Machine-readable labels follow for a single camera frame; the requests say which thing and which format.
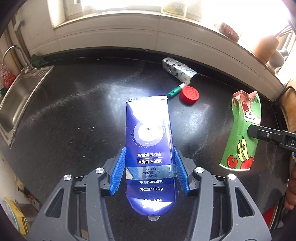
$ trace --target green marker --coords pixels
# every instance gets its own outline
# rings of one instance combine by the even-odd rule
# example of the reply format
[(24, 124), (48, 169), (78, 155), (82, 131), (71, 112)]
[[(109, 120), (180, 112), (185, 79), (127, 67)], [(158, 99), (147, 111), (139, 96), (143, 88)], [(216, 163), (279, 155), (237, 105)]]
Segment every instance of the green marker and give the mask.
[(174, 97), (176, 94), (180, 93), (181, 90), (182, 90), (185, 86), (187, 86), (187, 85), (189, 85), (189, 84), (182, 83), (182, 84), (180, 84), (179, 86), (177, 86), (176, 88), (174, 88), (173, 90), (171, 90), (170, 92), (168, 92), (168, 94), (167, 94), (168, 98), (172, 98), (172, 97)]

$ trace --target red round lid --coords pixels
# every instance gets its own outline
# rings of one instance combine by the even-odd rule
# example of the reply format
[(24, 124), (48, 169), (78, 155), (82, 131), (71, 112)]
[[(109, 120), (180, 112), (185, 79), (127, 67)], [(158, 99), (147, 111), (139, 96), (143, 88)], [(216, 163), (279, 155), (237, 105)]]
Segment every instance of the red round lid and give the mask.
[(185, 86), (180, 94), (180, 98), (187, 104), (194, 104), (200, 97), (198, 91), (191, 86)]

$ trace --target sink basin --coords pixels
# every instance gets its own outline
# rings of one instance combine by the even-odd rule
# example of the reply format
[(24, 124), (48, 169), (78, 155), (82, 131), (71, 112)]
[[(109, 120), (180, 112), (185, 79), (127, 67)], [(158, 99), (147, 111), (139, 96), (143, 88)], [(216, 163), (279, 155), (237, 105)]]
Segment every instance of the sink basin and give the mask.
[(0, 132), (11, 148), (14, 133), (29, 101), (54, 66), (20, 73), (0, 104)]

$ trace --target faucet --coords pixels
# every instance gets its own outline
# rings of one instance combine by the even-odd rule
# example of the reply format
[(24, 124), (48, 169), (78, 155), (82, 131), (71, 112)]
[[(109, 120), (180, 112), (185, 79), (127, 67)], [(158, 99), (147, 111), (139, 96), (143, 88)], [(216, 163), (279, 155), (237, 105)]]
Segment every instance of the faucet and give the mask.
[(19, 46), (17, 46), (17, 45), (11, 46), (11, 47), (9, 47), (9, 48), (6, 50), (5, 54), (3, 55), (1, 65), (4, 64), (4, 58), (5, 58), (6, 54), (7, 54), (11, 49), (13, 49), (13, 48), (18, 49), (18, 50), (21, 52), (21, 54), (22, 54), (22, 59), (23, 59), (23, 61), (25, 62), (25, 66), (23, 67), (23, 69), (22, 69), (21, 71), (24, 71), (25, 73), (27, 73), (27, 72), (33, 70), (33, 67), (30, 65), (30, 63), (28, 63), (28, 62), (26, 61), (26, 59), (25, 59), (25, 57), (24, 57), (24, 52), (23, 52), (23, 50), (22, 50)]

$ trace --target blue gripper pad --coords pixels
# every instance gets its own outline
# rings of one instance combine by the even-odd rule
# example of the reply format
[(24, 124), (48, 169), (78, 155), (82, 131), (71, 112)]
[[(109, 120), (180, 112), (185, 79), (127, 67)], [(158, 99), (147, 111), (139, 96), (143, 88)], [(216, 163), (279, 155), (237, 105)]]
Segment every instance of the blue gripper pad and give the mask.
[(179, 180), (182, 191), (185, 192), (186, 195), (188, 195), (190, 192), (188, 175), (176, 147), (174, 147), (174, 150), (175, 150), (175, 162), (176, 162), (176, 171), (177, 171), (178, 180)]
[(126, 148), (124, 147), (119, 155), (118, 161), (111, 175), (111, 185), (109, 189), (111, 196), (113, 196), (114, 193), (118, 191), (125, 166), (126, 166)]

